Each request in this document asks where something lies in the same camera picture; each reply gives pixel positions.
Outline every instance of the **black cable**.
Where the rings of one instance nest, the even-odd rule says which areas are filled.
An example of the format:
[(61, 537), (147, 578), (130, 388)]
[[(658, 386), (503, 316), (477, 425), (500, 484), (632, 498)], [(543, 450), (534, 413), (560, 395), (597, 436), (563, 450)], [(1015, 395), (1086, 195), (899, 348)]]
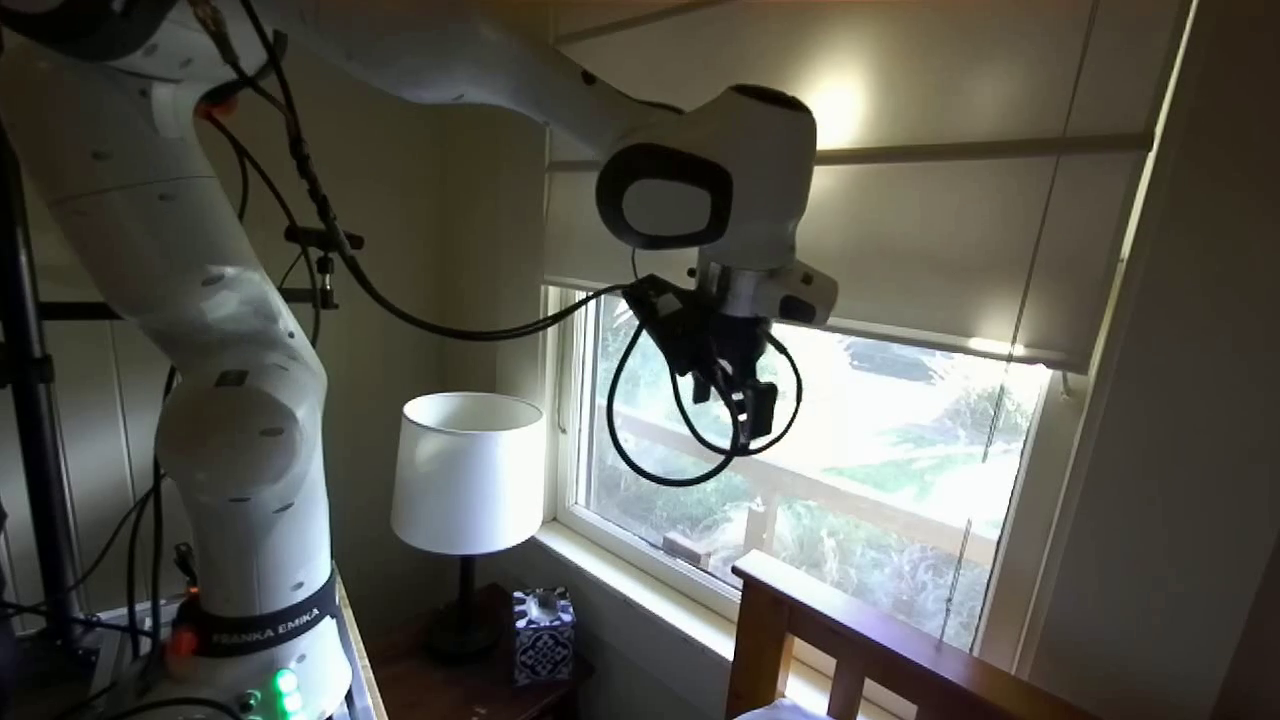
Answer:
[(161, 401), (168, 401), (168, 395), (172, 395), (175, 379), (180, 379), (180, 371), (175, 371), (175, 364), (168, 364), (168, 371), (162, 371), (162, 388), (161, 388)]
[(248, 159), (235, 151), (235, 221), (245, 223), (248, 215)]
[[(80, 594), (80, 588), (102, 570), (102, 560), (112, 557), (120, 532), (129, 528), (129, 521), (139, 512), (145, 499), (147, 499), (147, 498), (139, 498), (139, 499), (130, 499), (130, 506), (125, 509), (125, 515), (115, 521), (112, 537), (94, 550), (94, 557), (91, 557), (89, 570), (63, 588), (63, 597)], [(42, 611), (42, 603), (46, 603), (46, 597), (34, 600), (34, 603), (9, 603), (9, 607)]]
[(152, 650), (161, 650), (161, 571), (162, 571), (162, 492), (161, 458), (152, 458)]
[(241, 88), (251, 88), (268, 110), (285, 112), (278, 98), (270, 98), (255, 77), (245, 71), (241, 54), (229, 35), (229, 25), (214, 3), (193, 3), (194, 25), (207, 32), (222, 66), (235, 71)]
[(175, 563), (175, 571), (184, 571), (186, 588), (201, 588), (194, 545), (186, 545), (186, 542), (172, 545), (172, 563)]
[(430, 332), (430, 335), (449, 335), (449, 339), (521, 339), (521, 335), (534, 335), (534, 332), (547, 332), (554, 326), (563, 326), (570, 314), (581, 314), (582, 303), (590, 303), (597, 297), (606, 297), (606, 294), (621, 294), (621, 290), (601, 290), (577, 303), (569, 303), (563, 314), (554, 316), (543, 316), (543, 321), (526, 321), (526, 326), (514, 326), (514, 328), (449, 328), (449, 326), (430, 326), (430, 321), (418, 321), (412, 314), (404, 314), (400, 303), (393, 303), (362, 274), (362, 264), (357, 259), (353, 243), (347, 243), (347, 233), (340, 228), (334, 213), (330, 213), (330, 201), (317, 176), (317, 164), (306, 156), (306, 137), (299, 130), (299, 112), (295, 112), (295, 98), (290, 98), (290, 86), (286, 86), (286, 71), (270, 48), (270, 35), (262, 30), (262, 21), (255, 17), (251, 0), (241, 0), (255, 40), (262, 45), (268, 54), (268, 66), (277, 71), (277, 86), (278, 86), (278, 101), (285, 101), (285, 137), (286, 137), (286, 156), (290, 156), (290, 167), (295, 176), (306, 186), (306, 201), (321, 215), (321, 228), (326, 233), (340, 264), (353, 274), (357, 290), (380, 303), (389, 316), (404, 321), (409, 328), (418, 328), (418, 332)]
[(606, 379), (606, 395), (602, 395), (602, 430), (606, 430), (606, 439), (610, 439), (614, 458), (621, 458), (636, 475), (643, 475), (649, 484), (658, 484), (658, 487), (696, 487), (696, 484), (706, 484), (706, 480), (716, 480), (716, 475), (736, 462), (736, 451), (716, 451), (720, 462), (716, 462), (706, 474), (696, 474), (696, 475), (655, 475), (655, 474), (649, 474), (643, 463), (632, 462), (632, 451), (624, 450), (624, 439), (621, 439), (621, 433), (614, 433), (614, 388), (621, 388), (621, 375), (624, 375), (624, 368), (627, 368), (627, 362), (632, 362), (632, 352), (636, 352), (636, 344), (639, 344), (639, 332), (643, 332), (643, 328), (636, 326), (636, 332), (632, 332), (632, 339), (627, 339), (627, 348), (624, 348), (624, 358), (614, 362), (610, 379)]
[[(11, 618), (46, 618), (42, 607), (33, 607), (33, 603), (0, 600), (0, 607), (11, 611)], [(102, 634), (130, 634), (129, 625), (106, 625), (106, 621), (94, 621), (94, 618), (67, 618), (67, 625), (102, 627)]]
[(161, 710), (212, 710), (220, 716), (241, 720), (241, 711), (231, 704), (220, 704), (220, 700), (207, 700), (207, 697), (162, 697), (162, 700), (130, 704), (130, 710), (115, 711), (112, 720), (147, 716), (147, 711), (161, 711)]
[(761, 458), (761, 451), (768, 451), (768, 450), (774, 450), (779, 439), (790, 436), (790, 430), (794, 430), (794, 419), (800, 419), (800, 403), (804, 403), (804, 375), (800, 375), (800, 364), (794, 364), (794, 358), (786, 352), (783, 339), (768, 335), (768, 348), (774, 348), (774, 352), (786, 362), (786, 368), (790, 368), (790, 375), (794, 375), (794, 403), (790, 403), (786, 425), (783, 425), (771, 439), (764, 439), (764, 446), (756, 446), (756, 450), (720, 450), (720, 446), (711, 446), (711, 439), (696, 430), (696, 419), (687, 416), (687, 403), (684, 403), (684, 395), (678, 395), (674, 371), (670, 371), (670, 364), (666, 364), (674, 413), (678, 413), (687, 436), (690, 436), (696, 446), (702, 446), (706, 451)]
[(306, 274), (306, 309), (313, 309), (313, 348), (321, 348), (321, 328), (322, 328), (322, 290), (321, 290), (321, 278), (317, 278), (317, 259), (313, 259), (313, 249), (299, 249), (299, 259), (303, 259), (303, 274)]
[(295, 253), (295, 257), (285, 264), (285, 274), (277, 278), (277, 290), (286, 283), (286, 278), (295, 274), (295, 264), (303, 264), (303, 253)]
[(76, 704), (61, 710), (55, 720), (76, 720), (82, 710), (91, 710), (94, 700), (112, 697), (115, 688), (120, 688), (120, 684), (112, 682), (112, 684), (80, 697)]
[(139, 512), (130, 512), (129, 528), (129, 557), (125, 557), (125, 611), (129, 611), (129, 654), (139, 662), (139, 618), (137, 618), (137, 542), (145, 532), (147, 506), (156, 506), (156, 492), (145, 492)]
[(286, 223), (295, 223), (290, 203), (285, 201), (285, 191), (278, 191), (278, 186), (270, 181), (270, 172), (251, 156), (251, 150), (248, 150), (222, 122), (214, 122), (212, 112), (201, 112), (201, 115), (231, 143), (235, 159), (245, 159), (245, 164), (251, 167), (251, 176), (270, 191), (278, 215), (285, 215)]

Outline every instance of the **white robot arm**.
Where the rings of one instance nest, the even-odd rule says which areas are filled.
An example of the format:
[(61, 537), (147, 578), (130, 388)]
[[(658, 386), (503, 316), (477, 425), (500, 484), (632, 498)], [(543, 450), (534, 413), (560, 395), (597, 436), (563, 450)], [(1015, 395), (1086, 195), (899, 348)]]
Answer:
[[(322, 368), (193, 132), (212, 88), (268, 66), (245, 7), (0, 0), (0, 25), (34, 40), (0, 55), (0, 122), (100, 294), (184, 375), (156, 451), (193, 515), (201, 603), (152, 704), (203, 697), (248, 711), (286, 678), (299, 716), (330, 716), (353, 669), (330, 621)], [(597, 150), (601, 215), (621, 240), (698, 249), (696, 290), (627, 290), (678, 371), (733, 368), (733, 386), (756, 388), (768, 321), (827, 316), (835, 283), (794, 259), (817, 137), (804, 103), (768, 88), (696, 112), (639, 103), (466, 0), (255, 7), (393, 98), (500, 103)]]

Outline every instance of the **wooden chair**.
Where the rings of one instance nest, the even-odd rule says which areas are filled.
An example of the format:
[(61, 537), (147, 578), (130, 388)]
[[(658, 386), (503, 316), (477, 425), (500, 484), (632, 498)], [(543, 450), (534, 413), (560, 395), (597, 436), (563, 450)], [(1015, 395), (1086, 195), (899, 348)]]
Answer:
[(790, 642), (804, 642), (835, 662), (827, 716), (854, 720), (865, 682), (917, 704), (917, 716), (1033, 716), (1076, 720), (1086, 716), (1069, 700), (1000, 672), (977, 655), (962, 655), (937, 638), (923, 638), (874, 607), (849, 600), (844, 594), (771, 560), (742, 557), (736, 563), (742, 580), (736, 655), (727, 672), (727, 716), (768, 710), (786, 682)]

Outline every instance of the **window shade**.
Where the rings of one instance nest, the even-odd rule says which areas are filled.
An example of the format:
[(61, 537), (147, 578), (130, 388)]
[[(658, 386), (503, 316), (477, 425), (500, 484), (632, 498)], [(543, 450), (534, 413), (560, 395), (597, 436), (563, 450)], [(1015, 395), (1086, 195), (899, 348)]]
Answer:
[[(577, 32), (563, 54), (636, 93), (702, 103), (774, 86), (820, 115), (800, 257), (838, 282), (835, 326), (1086, 368), (1184, 3), (736, 0)], [(632, 278), (551, 143), (547, 278)], [(678, 278), (690, 253), (639, 257)]]

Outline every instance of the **window sill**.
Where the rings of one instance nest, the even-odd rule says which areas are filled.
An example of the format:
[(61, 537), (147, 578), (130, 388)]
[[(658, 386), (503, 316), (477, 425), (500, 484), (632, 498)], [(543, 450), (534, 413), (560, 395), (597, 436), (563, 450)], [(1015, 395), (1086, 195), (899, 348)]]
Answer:
[[(674, 588), (658, 586), (655, 578), (639, 571), (636, 563), (610, 557), (606, 550), (590, 545), (587, 537), (570, 532), (569, 526), (543, 526), (534, 545), (554, 551), (563, 563), (581, 570), (582, 578), (601, 580), (602, 588), (627, 597), (643, 611), (650, 611), (670, 634), (687, 638), (690, 643), (706, 650), (724, 664), (733, 664), (733, 621), (716, 618), (711, 607), (678, 597)], [(827, 678), (790, 672), (786, 692), (790, 704), (822, 711), (827, 704)]]
[(670, 594), (666, 586), (636, 571), (606, 550), (590, 545), (587, 537), (570, 532), (569, 526), (543, 526), (534, 542), (554, 551), (560, 560), (577, 563), (581, 571), (597, 578), (610, 594), (627, 597), (632, 603), (649, 607), (666, 627), (684, 634), (687, 642), (702, 643), (706, 654), (733, 662), (733, 621), (690, 603), (687, 597)]

